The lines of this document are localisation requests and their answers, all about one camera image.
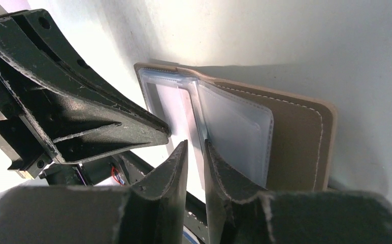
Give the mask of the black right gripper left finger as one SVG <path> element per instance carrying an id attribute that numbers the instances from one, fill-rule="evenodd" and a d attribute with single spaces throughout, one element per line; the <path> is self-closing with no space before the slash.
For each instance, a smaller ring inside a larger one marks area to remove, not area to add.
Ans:
<path id="1" fill-rule="evenodd" d="M 178 152 L 188 168 L 187 141 L 171 155 Z M 120 186 L 12 188 L 0 199 L 0 243 L 119 243 L 126 195 Z"/>

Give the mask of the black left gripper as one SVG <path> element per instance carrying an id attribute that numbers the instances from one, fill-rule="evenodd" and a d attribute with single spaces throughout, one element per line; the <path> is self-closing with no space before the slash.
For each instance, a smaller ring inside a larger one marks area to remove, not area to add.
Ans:
<path id="1" fill-rule="evenodd" d="M 0 15 L 0 149 L 34 179 L 53 161 L 82 164 L 164 145 L 168 125 L 93 70 L 44 9 Z"/>

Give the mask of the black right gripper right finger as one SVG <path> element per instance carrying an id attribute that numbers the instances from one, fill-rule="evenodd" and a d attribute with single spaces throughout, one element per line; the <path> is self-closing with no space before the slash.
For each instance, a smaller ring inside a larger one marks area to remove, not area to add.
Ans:
<path id="1" fill-rule="evenodd" d="M 392 205 L 363 191 L 274 192 L 205 141 L 209 243 L 392 243 Z"/>

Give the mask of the beige leather card holder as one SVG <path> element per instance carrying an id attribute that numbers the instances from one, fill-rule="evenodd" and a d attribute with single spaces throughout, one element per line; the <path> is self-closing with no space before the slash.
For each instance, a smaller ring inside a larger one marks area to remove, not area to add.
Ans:
<path id="1" fill-rule="evenodd" d="M 216 78 L 179 66 L 134 66 L 149 112 L 171 128 L 168 151 L 188 140 L 190 183 L 205 188 L 204 141 L 257 185 L 327 189 L 337 127 L 332 103 Z"/>

